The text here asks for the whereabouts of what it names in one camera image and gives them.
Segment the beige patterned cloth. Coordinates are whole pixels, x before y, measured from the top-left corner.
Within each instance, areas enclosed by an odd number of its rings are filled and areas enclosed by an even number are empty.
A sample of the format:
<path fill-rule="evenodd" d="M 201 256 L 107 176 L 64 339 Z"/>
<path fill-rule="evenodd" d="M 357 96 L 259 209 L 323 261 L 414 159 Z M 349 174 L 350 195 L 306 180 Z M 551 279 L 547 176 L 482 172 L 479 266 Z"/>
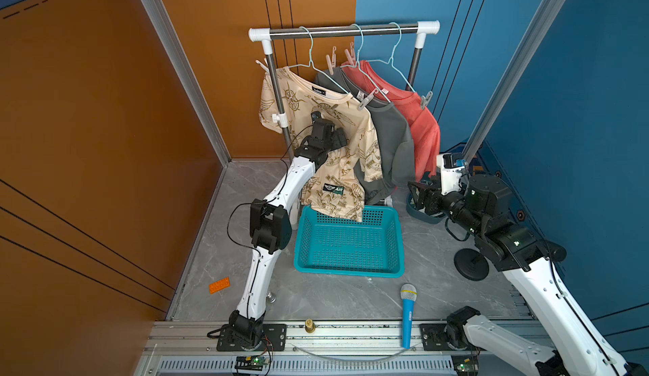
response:
<path fill-rule="evenodd" d="M 294 155 L 314 162 L 301 203 L 330 217 L 361 222 L 365 190 L 360 181 L 383 178 L 377 130 L 361 102 L 284 67 L 275 80 L 265 75 L 259 116 L 263 126 L 278 133 L 286 121 Z"/>

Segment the white clothespin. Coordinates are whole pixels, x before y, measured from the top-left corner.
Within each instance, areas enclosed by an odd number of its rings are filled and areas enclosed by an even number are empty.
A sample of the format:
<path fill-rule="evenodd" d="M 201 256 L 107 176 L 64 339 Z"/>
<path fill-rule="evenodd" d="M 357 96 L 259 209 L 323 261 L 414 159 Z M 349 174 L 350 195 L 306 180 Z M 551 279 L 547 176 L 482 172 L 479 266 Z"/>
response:
<path fill-rule="evenodd" d="M 370 102 L 374 100 L 376 93 L 377 93 L 376 89 L 374 89 L 371 92 L 359 91 L 358 94 L 356 95 L 356 99 L 358 99 L 359 101 L 358 109 L 363 110 L 365 107 L 367 107 L 368 104 L 370 104 Z"/>

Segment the grey garment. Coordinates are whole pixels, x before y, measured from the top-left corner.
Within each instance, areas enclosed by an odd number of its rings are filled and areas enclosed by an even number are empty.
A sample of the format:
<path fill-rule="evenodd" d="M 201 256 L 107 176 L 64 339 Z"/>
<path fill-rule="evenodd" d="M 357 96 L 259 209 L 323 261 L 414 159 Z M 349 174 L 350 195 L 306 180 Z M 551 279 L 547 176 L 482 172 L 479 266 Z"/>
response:
<path fill-rule="evenodd" d="M 397 187 L 405 187 L 416 179 L 415 147 L 409 124 L 392 102 L 376 94 L 365 107 L 377 131 L 383 178 L 373 182 L 363 179 L 358 165 L 354 168 L 365 191 L 365 203 L 376 205 L 390 196 Z"/>

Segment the red t-shirt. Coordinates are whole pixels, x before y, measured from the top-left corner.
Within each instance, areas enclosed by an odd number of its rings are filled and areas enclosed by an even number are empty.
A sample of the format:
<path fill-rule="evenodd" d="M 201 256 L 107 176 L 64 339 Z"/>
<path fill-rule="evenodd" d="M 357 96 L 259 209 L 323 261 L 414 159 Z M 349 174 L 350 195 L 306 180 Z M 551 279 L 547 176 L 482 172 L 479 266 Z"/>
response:
<path fill-rule="evenodd" d="M 422 179 L 425 173 L 435 174 L 441 132 L 429 109 L 420 108 L 419 94 L 391 85 L 372 69 L 368 61 L 361 61 L 360 68 L 351 67 L 348 63 L 344 63 L 341 68 L 346 77 L 365 92 L 371 92 L 378 87 L 407 120 L 414 141 L 416 180 Z"/>

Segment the beige clothespin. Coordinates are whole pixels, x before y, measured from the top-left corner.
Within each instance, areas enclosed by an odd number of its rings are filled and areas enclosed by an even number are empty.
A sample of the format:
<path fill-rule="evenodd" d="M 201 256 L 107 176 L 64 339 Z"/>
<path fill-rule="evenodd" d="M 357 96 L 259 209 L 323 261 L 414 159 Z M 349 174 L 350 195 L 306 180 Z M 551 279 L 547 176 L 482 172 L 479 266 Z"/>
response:
<path fill-rule="evenodd" d="M 337 66 L 337 47 L 333 46 L 331 49 L 331 53 L 328 53 L 326 55 L 326 64 L 327 64 L 327 69 L 329 75 L 334 75 L 335 73 L 335 68 Z"/>

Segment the pink clothespin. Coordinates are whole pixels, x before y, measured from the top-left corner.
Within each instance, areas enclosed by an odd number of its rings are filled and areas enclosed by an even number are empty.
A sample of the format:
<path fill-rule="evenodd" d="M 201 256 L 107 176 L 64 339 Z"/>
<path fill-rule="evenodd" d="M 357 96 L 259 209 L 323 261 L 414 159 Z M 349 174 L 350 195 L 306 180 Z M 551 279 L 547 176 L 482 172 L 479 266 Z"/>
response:
<path fill-rule="evenodd" d="M 349 46 L 344 50 L 346 61 L 351 67 L 357 66 L 357 58 L 355 51 L 355 42 L 350 42 Z"/>

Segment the light grey clothespin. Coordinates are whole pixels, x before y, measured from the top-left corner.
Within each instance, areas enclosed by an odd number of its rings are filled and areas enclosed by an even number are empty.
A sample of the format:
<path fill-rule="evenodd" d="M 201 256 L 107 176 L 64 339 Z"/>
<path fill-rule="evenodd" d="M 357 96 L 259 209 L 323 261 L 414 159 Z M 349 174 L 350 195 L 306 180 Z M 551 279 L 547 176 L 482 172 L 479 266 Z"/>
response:
<path fill-rule="evenodd" d="M 255 63 L 257 63 L 257 65 L 259 65 L 267 74 L 270 73 L 270 70 L 266 63 L 262 63 L 260 60 L 255 60 Z"/>

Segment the light green wire hanger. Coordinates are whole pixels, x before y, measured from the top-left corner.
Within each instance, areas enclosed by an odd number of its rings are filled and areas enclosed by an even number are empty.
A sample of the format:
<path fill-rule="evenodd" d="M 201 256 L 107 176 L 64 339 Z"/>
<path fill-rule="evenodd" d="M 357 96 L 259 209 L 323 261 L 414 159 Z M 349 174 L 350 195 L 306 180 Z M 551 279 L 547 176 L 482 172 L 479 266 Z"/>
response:
<path fill-rule="evenodd" d="M 401 43 L 402 37 L 403 37 L 402 27 L 395 21 L 390 22 L 390 25 L 395 26 L 395 28 L 397 29 L 397 32 L 398 32 L 398 39 L 395 42 L 394 46 L 392 47 L 392 50 L 390 52 L 390 57 L 387 58 L 387 59 L 380 59 L 380 58 L 369 59 L 368 63 L 382 63 L 384 65 L 389 65 L 390 68 L 392 68 L 392 70 L 397 72 L 397 74 L 400 75 L 402 80 L 404 80 L 404 82 L 406 83 L 406 90 L 408 90 L 409 92 L 415 92 L 410 80 L 407 79 L 407 77 L 405 77 L 403 72 L 395 65 L 396 52 L 397 52 L 397 49 L 400 46 L 400 43 Z"/>

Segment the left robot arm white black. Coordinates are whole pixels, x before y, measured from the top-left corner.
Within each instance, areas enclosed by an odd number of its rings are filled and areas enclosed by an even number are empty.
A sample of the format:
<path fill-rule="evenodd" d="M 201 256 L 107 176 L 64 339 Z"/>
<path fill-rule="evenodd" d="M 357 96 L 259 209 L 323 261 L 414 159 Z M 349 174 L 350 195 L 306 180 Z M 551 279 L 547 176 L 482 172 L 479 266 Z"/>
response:
<path fill-rule="evenodd" d="M 304 185 L 329 153 L 346 145 L 344 130 L 320 112 L 312 112 L 311 121 L 311 134 L 300 143 L 280 183 L 265 198 L 248 203 L 248 249 L 253 251 L 250 272 L 237 308 L 226 325 L 207 334 L 210 339 L 224 338 L 244 350 L 254 350 L 265 340 L 267 295 L 275 264 L 292 237 L 290 213 L 297 209 L 294 204 Z"/>

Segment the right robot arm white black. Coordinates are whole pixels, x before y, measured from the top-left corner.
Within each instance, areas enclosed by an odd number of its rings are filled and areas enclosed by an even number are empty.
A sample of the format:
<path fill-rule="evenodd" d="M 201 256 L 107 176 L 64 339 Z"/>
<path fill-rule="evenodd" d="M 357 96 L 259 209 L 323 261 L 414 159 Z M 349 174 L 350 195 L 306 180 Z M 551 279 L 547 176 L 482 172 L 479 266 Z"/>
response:
<path fill-rule="evenodd" d="M 574 299 L 556 269 L 566 257 L 559 244 L 537 239 L 506 214 L 510 188 L 498 177 L 477 175 L 444 192 L 438 183 L 411 182 L 417 209 L 443 214 L 473 239 L 473 249 L 454 257 L 457 271 L 470 281 L 489 269 L 503 274 L 544 327 L 552 346 L 540 346 L 496 325 L 465 306 L 446 319 L 446 343 L 456 349 L 491 352 L 525 375 L 646 375 L 602 335 Z"/>

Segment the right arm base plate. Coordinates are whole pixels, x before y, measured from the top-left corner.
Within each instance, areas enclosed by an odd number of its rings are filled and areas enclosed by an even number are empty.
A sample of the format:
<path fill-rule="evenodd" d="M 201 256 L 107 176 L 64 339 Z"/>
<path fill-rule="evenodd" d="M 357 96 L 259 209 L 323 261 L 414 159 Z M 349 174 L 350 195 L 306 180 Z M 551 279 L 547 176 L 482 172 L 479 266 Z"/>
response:
<path fill-rule="evenodd" d="M 469 342 L 464 329 L 459 325 L 419 325 L 425 351 L 481 352 L 483 349 Z"/>

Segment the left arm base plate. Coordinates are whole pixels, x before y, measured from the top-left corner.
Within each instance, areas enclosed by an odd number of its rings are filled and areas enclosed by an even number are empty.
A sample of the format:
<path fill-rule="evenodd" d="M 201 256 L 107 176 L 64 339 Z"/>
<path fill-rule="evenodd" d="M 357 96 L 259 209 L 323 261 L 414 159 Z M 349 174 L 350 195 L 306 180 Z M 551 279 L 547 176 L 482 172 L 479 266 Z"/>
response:
<path fill-rule="evenodd" d="M 263 332 L 259 342 L 247 342 L 236 334 L 230 326 L 223 330 L 216 343 L 218 352 L 253 352 L 267 349 L 267 342 L 275 352 L 285 350 L 287 340 L 286 324 L 263 324 Z"/>

